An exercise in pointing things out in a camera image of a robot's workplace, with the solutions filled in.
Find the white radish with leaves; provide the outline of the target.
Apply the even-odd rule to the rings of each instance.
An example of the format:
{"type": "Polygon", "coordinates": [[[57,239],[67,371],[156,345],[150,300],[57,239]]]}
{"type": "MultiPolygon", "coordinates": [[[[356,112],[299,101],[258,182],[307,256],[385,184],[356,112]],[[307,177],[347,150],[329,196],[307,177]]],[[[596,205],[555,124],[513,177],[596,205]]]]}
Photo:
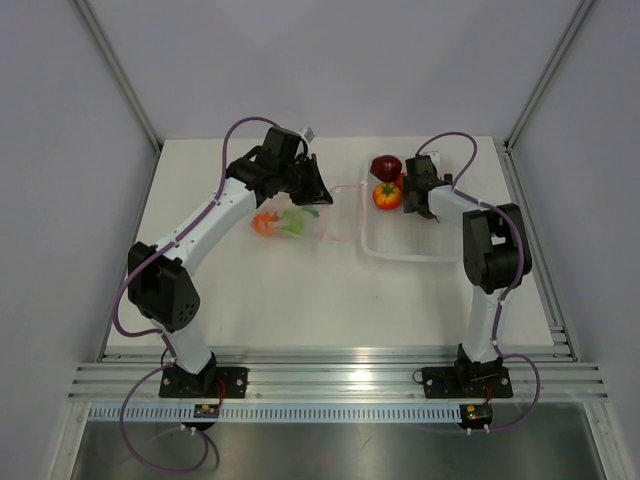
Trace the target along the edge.
{"type": "Polygon", "coordinates": [[[304,238],[320,237],[320,211],[313,206],[293,207],[279,211],[278,232],[304,238]]]}

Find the clear zip top bag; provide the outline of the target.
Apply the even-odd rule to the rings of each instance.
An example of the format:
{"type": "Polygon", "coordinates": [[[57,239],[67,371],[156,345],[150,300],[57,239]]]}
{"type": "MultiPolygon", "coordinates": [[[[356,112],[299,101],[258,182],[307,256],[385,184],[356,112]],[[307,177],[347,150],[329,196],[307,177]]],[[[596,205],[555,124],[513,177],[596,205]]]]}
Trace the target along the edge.
{"type": "Polygon", "coordinates": [[[353,242],[364,225],[361,182],[333,183],[331,205],[297,206],[285,194],[266,201],[250,221],[254,233],[298,240],[353,242]]]}

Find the orange carrot with green top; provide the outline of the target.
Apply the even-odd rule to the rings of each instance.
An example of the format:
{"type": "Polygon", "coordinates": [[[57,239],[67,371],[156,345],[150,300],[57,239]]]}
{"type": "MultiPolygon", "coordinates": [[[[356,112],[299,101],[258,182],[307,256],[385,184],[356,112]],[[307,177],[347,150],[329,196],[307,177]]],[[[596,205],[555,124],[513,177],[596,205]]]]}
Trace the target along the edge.
{"type": "Polygon", "coordinates": [[[279,231],[279,215],[274,212],[257,213],[251,220],[251,228],[260,235],[272,235],[279,231]]]}

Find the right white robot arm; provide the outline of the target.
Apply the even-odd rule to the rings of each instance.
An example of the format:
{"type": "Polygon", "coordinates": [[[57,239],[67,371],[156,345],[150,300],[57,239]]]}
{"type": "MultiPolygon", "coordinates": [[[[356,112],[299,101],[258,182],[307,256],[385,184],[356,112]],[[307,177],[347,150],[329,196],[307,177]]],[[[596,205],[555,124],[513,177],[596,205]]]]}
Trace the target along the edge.
{"type": "Polygon", "coordinates": [[[424,369],[427,395],[437,389],[470,397],[491,388],[498,394],[507,377],[499,350],[500,320],[506,300],[532,268],[532,258],[520,208],[507,203],[494,206],[441,177],[428,155],[405,161],[404,212],[446,221],[462,234],[462,265],[473,286],[472,306],[456,360],[443,374],[424,369]]]}

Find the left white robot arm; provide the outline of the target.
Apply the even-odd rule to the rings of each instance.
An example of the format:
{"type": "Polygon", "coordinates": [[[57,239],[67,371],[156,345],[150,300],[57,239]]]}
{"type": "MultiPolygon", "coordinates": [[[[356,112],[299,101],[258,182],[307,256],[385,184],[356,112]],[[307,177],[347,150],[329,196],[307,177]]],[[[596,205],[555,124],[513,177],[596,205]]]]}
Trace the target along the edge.
{"type": "Polygon", "coordinates": [[[234,161],[225,159],[221,180],[176,230],[127,256],[128,301],[147,318],[171,355],[161,368],[161,396],[203,398],[222,373],[197,324],[201,296],[195,276],[211,251],[240,221],[279,194],[296,206],[330,205],[309,133],[268,128],[262,142],[234,161]]]}

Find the white plastic basket tray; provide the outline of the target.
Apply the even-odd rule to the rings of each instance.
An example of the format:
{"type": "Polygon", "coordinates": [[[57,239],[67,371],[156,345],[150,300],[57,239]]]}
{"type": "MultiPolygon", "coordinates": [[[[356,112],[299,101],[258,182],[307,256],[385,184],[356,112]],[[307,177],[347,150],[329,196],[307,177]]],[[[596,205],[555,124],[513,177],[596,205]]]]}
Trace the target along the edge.
{"type": "Polygon", "coordinates": [[[381,210],[373,200],[380,181],[370,173],[374,153],[364,165],[362,189],[361,247],[375,258],[425,264],[458,263],[462,259],[462,233],[444,219],[426,219],[417,213],[406,214],[400,205],[381,210]]]}

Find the dark red apple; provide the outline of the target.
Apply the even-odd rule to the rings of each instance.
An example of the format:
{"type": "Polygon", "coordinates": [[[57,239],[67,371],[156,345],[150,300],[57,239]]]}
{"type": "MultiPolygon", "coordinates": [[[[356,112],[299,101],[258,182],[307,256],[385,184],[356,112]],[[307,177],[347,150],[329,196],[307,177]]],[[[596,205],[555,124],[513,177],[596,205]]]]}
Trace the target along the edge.
{"type": "Polygon", "coordinates": [[[369,172],[383,183],[393,183],[401,176],[402,162],[393,155],[380,155],[371,161],[369,172]]]}

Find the right circuit board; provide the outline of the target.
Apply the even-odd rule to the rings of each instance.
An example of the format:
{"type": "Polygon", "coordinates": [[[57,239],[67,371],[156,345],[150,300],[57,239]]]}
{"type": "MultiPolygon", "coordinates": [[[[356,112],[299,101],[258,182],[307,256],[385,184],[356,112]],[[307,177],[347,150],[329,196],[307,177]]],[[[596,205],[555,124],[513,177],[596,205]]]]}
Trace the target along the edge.
{"type": "Polygon", "coordinates": [[[490,404],[466,405],[462,408],[464,419],[468,421],[488,421],[493,416],[493,408],[490,404]]]}

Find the circuit board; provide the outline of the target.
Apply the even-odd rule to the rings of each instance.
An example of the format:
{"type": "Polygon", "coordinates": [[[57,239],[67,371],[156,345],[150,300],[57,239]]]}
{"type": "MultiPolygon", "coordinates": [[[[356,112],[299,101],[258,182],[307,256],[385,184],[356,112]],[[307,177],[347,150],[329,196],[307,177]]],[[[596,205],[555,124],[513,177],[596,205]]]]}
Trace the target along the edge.
{"type": "Polygon", "coordinates": [[[221,406],[219,404],[195,404],[194,405],[194,417],[195,418],[218,418],[220,415],[221,406]]]}
{"type": "Polygon", "coordinates": [[[493,408],[490,404],[466,405],[462,408],[464,419],[468,421],[488,421],[493,416],[493,408]]]}

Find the left circuit board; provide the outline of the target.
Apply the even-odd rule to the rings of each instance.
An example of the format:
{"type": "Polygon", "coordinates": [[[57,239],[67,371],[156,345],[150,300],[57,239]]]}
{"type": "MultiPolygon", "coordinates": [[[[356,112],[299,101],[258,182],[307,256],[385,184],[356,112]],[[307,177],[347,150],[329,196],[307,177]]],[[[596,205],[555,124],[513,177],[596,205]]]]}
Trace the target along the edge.
{"type": "Polygon", "coordinates": [[[195,404],[194,405],[194,417],[195,418],[218,418],[220,415],[221,406],[219,404],[195,404]]]}

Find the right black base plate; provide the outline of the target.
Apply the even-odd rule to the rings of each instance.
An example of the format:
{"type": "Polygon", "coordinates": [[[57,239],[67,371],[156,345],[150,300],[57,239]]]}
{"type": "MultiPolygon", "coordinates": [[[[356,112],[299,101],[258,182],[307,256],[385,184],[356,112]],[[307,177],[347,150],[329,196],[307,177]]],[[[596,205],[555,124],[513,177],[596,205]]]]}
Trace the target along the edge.
{"type": "Polygon", "coordinates": [[[426,399],[509,399],[513,388],[509,371],[470,379],[460,379],[453,367],[423,367],[412,373],[412,380],[423,388],[426,399]]]}

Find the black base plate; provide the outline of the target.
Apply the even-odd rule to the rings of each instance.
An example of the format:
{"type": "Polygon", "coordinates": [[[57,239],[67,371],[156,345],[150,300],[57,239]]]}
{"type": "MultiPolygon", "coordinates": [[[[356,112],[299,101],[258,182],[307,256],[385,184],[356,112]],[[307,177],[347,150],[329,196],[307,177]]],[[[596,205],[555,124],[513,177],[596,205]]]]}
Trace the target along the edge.
{"type": "Polygon", "coordinates": [[[423,388],[426,399],[509,399],[513,388],[509,371],[470,379],[460,379],[453,367],[423,367],[412,373],[412,380],[423,388]]]}
{"type": "Polygon", "coordinates": [[[163,370],[159,397],[168,399],[220,398],[243,399],[249,370],[244,367],[206,367],[191,374],[178,366],[163,370]]]}

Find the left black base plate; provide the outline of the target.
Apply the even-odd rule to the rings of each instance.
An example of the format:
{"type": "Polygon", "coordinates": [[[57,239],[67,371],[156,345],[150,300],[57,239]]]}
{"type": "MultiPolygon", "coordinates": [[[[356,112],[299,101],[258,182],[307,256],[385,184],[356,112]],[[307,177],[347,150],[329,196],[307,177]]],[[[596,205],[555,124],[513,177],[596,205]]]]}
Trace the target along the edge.
{"type": "Polygon", "coordinates": [[[249,370],[244,367],[206,367],[191,374],[178,366],[163,370],[159,397],[168,399],[220,398],[243,399],[249,370]]]}

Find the aluminium rail frame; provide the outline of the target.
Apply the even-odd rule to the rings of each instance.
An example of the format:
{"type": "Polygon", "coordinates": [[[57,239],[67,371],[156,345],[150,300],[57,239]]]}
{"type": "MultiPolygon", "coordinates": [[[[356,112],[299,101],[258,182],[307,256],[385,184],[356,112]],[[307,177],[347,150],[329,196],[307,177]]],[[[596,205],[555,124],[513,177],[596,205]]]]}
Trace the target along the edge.
{"type": "MultiPolygon", "coordinates": [[[[605,403],[608,391],[599,367],[577,359],[561,327],[553,343],[524,347],[534,366],[521,359],[506,363],[514,401],[541,392],[543,402],[605,403]]],[[[98,361],[80,364],[68,390],[71,401],[115,401],[134,388],[136,399],[152,401],[159,390],[162,350],[153,346],[109,346],[98,361]]],[[[453,346],[258,348],[217,346],[223,366],[249,371],[246,399],[261,403],[419,403],[418,371],[453,362],[453,346]]]]}

